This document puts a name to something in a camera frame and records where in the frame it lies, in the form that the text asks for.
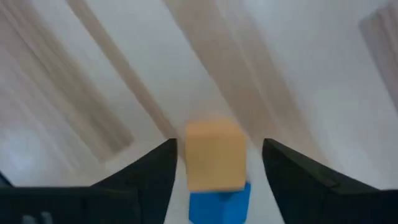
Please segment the white wall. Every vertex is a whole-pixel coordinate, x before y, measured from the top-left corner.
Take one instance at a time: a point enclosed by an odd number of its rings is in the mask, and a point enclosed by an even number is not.
[[[333,168],[398,187],[398,117],[358,25],[385,0],[248,0],[275,64]]]

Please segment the blue block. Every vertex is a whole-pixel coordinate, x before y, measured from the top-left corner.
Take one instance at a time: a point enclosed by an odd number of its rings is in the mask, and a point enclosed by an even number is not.
[[[193,224],[243,224],[249,207],[251,186],[238,192],[191,193],[189,219]]]

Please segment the orange block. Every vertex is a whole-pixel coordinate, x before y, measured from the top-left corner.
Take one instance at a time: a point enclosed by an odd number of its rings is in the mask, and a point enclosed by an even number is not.
[[[246,137],[227,119],[193,121],[185,126],[188,189],[194,192],[243,189]]]

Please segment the wooden block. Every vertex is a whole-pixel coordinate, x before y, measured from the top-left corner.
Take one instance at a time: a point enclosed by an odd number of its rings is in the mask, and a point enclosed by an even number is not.
[[[246,137],[238,125],[227,119],[187,123],[185,158],[189,190],[244,188]]]

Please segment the stacked blocks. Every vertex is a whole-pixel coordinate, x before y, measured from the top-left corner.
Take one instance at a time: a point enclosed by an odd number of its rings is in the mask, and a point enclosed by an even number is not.
[[[250,184],[246,183],[246,138],[227,119],[195,121],[185,127],[190,220],[244,223]]]

